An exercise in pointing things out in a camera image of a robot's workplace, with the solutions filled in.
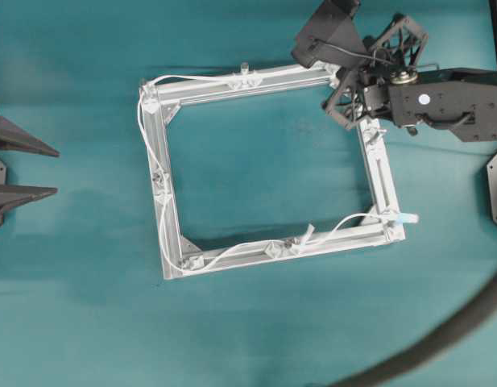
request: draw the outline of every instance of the black hose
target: black hose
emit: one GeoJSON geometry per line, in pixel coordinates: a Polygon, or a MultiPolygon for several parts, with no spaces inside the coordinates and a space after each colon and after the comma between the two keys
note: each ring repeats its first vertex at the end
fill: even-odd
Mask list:
{"type": "Polygon", "coordinates": [[[424,121],[424,123],[429,125],[432,129],[452,131],[472,119],[474,115],[472,113],[465,113],[461,118],[455,121],[434,121],[427,114],[418,114],[416,117],[424,121]]]}
{"type": "Polygon", "coordinates": [[[411,372],[449,349],[497,312],[497,273],[466,305],[411,347],[329,387],[372,387],[411,372]]]}

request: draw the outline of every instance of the teal backdrop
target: teal backdrop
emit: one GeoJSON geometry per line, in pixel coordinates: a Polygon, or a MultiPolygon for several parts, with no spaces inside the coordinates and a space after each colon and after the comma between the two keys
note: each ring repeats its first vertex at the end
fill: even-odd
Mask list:
{"type": "MultiPolygon", "coordinates": [[[[55,186],[0,229],[0,387],[321,386],[411,343],[497,268],[484,166],[497,143],[387,125],[404,211],[384,248],[163,281],[141,78],[291,64],[320,0],[0,0],[0,112],[60,150],[0,152],[9,182],[55,186]]],[[[495,69],[486,0],[366,1],[430,33],[424,63],[495,69]]],[[[332,227],[370,204],[327,89],[194,106],[170,128],[182,230],[203,248],[332,227]]],[[[497,318],[390,386],[497,386],[497,318]]]]}

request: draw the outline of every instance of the aluminum frame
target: aluminum frame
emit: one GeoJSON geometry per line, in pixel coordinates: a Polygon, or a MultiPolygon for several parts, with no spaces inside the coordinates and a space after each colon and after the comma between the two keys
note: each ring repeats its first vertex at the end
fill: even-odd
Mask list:
{"type": "MultiPolygon", "coordinates": [[[[242,245],[232,251],[229,248],[202,251],[180,232],[167,137],[168,125],[180,108],[199,103],[321,85],[330,85],[335,89],[338,86],[338,79],[335,76],[338,69],[339,67],[335,65],[318,62],[310,69],[305,69],[299,65],[290,65],[250,71],[247,64],[242,64],[241,72],[230,77],[232,79],[228,84],[192,80],[163,85],[147,83],[141,86],[144,130],[147,134],[147,140],[163,168],[163,171],[160,171],[156,162],[148,157],[158,225],[164,205],[166,205],[163,219],[165,232],[162,232],[161,227],[157,227],[159,233],[162,233],[159,235],[159,241],[165,279],[170,280],[228,268],[290,260],[354,248],[374,247],[405,239],[404,227],[401,223],[384,222],[375,218],[364,218],[358,226],[342,228],[323,243],[305,245],[299,251],[294,250],[292,245],[293,242],[304,238],[303,235],[282,239],[284,246],[289,248],[260,241],[242,245]],[[165,179],[166,185],[160,184],[162,179],[165,179]],[[229,252],[206,272],[183,273],[173,268],[164,259],[164,252],[166,252],[167,259],[174,265],[182,267],[184,264],[186,267],[189,265],[192,267],[193,263],[196,262],[207,264],[218,255],[225,253],[226,250],[229,252]]],[[[361,122],[357,132],[373,198],[370,212],[375,214],[387,211],[399,213],[399,203],[383,140],[385,130],[380,127],[379,121],[374,119],[361,122]]],[[[328,234],[312,233],[307,235],[307,238],[311,242],[320,241],[325,239],[328,234]]]]}

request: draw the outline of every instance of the white wire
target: white wire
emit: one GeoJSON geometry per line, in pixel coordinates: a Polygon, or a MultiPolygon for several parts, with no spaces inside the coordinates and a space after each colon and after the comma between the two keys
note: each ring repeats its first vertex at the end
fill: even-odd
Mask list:
{"type": "MultiPolygon", "coordinates": [[[[293,73],[294,71],[296,71],[296,70],[295,69],[280,70],[280,71],[276,71],[276,72],[272,73],[271,75],[272,76],[285,75],[285,74],[293,73]]],[[[226,84],[229,81],[238,80],[238,76],[236,76],[236,75],[224,76],[224,77],[195,77],[195,76],[181,76],[181,75],[163,75],[161,77],[157,77],[154,80],[148,82],[148,84],[149,85],[156,85],[160,81],[163,81],[164,79],[168,79],[168,78],[182,78],[182,79],[195,80],[195,81],[210,81],[212,83],[219,83],[219,84],[226,84]]],[[[160,171],[163,172],[164,169],[162,168],[162,164],[159,162],[159,159],[157,158],[157,156],[156,156],[153,148],[151,147],[150,142],[148,141],[148,138],[147,138],[146,130],[144,129],[144,125],[143,125],[143,121],[142,121],[142,116],[141,116],[143,98],[144,98],[144,93],[141,93],[141,95],[139,97],[139,102],[137,103],[137,124],[139,125],[139,130],[141,131],[141,136],[143,137],[144,143],[146,145],[146,149],[147,149],[148,155],[156,163],[156,165],[160,169],[160,171]]],[[[168,187],[168,181],[167,181],[167,179],[162,178],[162,182],[164,184],[164,191],[165,192],[170,192],[170,187],[168,187]]],[[[162,255],[163,255],[164,260],[172,268],[174,268],[175,270],[180,271],[183,274],[196,274],[196,273],[207,272],[219,260],[221,260],[222,258],[224,258],[225,256],[227,256],[228,254],[230,254],[234,250],[236,250],[238,248],[241,248],[241,247],[253,246],[253,245],[256,245],[256,244],[263,244],[263,243],[268,243],[268,245],[270,243],[278,243],[278,244],[284,245],[284,241],[279,240],[279,239],[269,239],[269,240],[262,240],[262,241],[257,241],[257,242],[241,243],[241,244],[238,244],[236,246],[233,246],[232,248],[227,248],[224,252],[222,252],[219,256],[215,257],[212,261],[210,261],[203,268],[199,268],[197,270],[187,270],[187,269],[181,268],[181,267],[175,265],[174,263],[172,263],[171,260],[169,259],[168,254],[164,250],[165,242],[163,241],[162,238],[163,238],[163,236],[166,235],[164,217],[166,215],[166,209],[167,209],[167,207],[168,207],[168,204],[164,201],[162,203],[162,211],[160,213],[159,227],[158,227],[159,244],[160,244],[160,248],[162,250],[162,255]]],[[[353,218],[376,218],[376,219],[384,220],[383,216],[376,215],[376,214],[364,214],[364,213],[352,214],[352,215],[347,216],[344,219],[342,219],[341,222],[339,222],[337,224],[337,226],[325,238],[314,240],[311,243],[306,243],[306,245],[308,245],[308,246],[314,246],[314,245],[322,244],[322,243],[328,241],[329,239],[332,238],[332,236],[339,230],[339,228],[343,224],[345,224],[346,222],[348,222],[349,220],[351,220],[353,218]]]]}
{"type": "MultiPolygon", "coordinates": [[[[143,140],[144,140],[144,143],[146,145],[146,149],[148,151],[148,154],[149,154],[150,158],[152,158],[153,161],[159,167],[159,169],[161,171],[163,171],[164,169],[162,168],[161,163],[157,159],[157,156],[155,155],[155,152],[154,152],[153,148],[151,147],[151,145],[150,145],[150,143],[148,141],[146,130],[144,129],[144,125],[143,125],[143,121],[142,121],[142,117],[141,117],[141,105],[143,103],[143,97],[144,97],[144,94],[141,94],[141,96],[139,98],[139,102],[137,104],[137,124],[139,125],[139,130],[141,131],[141,135],[143,137],[143,140]]],[[[167,180],[163,178],[162,181],[164,183],[164,190],[166,192],[169,192],[169,187],[168,187],[167,180]]],[[[166,209],[167,208],[168,208],[168,204],[166,202],[163,202],[162,203],[162,211],[160,213],[159,227],[158,227],[159,244],[160,244],[160,247],[162,249],[162,255],[163,255],[164,260],[166,262],[168,262],[168,264],[172,268],[174,268],[175,270],[179,270],[180,272],[182,272],[184,274],[191,274],[191,273],[196,274],[196,273],[206,272],[210,268],[212,268],[221,258],[224,258],[227,254],[231,253],[233,250],[235,250],[237,248],[241,248],[241,247],[245,247],[245,246],[251,246],[251,245],[255,245],[255,244],[261,244],[261,243],[268,243],[268,244],[270,244],[270,243],[281,243],[281,244],[284,244],[284,242],[282,240],[278,240],[278,239],[269,239],[269,240],[262,240],[262,241],[257,241],[257,242],[241,243],[241,244],[238,244],[236,246],[233,246],[232,248],[226,249],[223,253],[221,253],[219,256],[217,256],[216,258],[214,258],[210,263],[208,263],[203,268],[199,268],[197,270],[187,270],[187,269],[181,268],[181,267],[175,265],[174,263],[172,263],[171,260],[169,260],[168,254],[164,250],[165,243],[163,241],[163,236],[166,235],[165,223],[164,223],[164,216],[166,215],[166,209]]]]}
{"type": "Polygon", "coordinates": [[[307,246],[316,246],[317,244],[322,244],[322,243],[327,242],[328,240],[332,239],[334,234],[336,234],[336,232],[338,232],[338,230],[341,228],[341,226],[343,226],[346,222],[348,222],[349,220],[352,220],[354,218],[375,218],[375,219],[379,219],[379,220],[386,220],[387,219],[386,216],[377,215],[377,214],[365,214],[363,212],[358,213],[358,214],[352,214],[352,215],[349,215],[349,216],[343,218],[337,224],[337,226],[329,234],[327,234],[326,237],[321,238],[321,239],[316,239],[314,241],[311,241],[311,243],[306,243],[306,245],[307,246]]]}

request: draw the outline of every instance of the teal surface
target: teal surface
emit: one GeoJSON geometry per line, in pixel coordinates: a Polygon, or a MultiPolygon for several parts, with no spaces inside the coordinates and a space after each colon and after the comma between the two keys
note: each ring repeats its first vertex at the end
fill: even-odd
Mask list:
{"type": "MultiPolygon", "coordinates": [[[[60,192],[0,229],[0,387],[323,385],[411,343],[497,267],[483,166],[497,144],[389,127],[402,208],[385,248],[163,281],[142,77],[291,63],[318,1],[0,1],[1,113],[60,150],[0,153],[10,182],[60,192]]],[[[431,35],[423,62],[495,68],[486,1],[364,2],[431,35]]],[[[302,232],[370,204],[354,133],[328,90],[194,106],[170,130],[183,232],[202,247],[302,232]]],[[[392,386],[497,386],[497,318],[392,386]]]]}

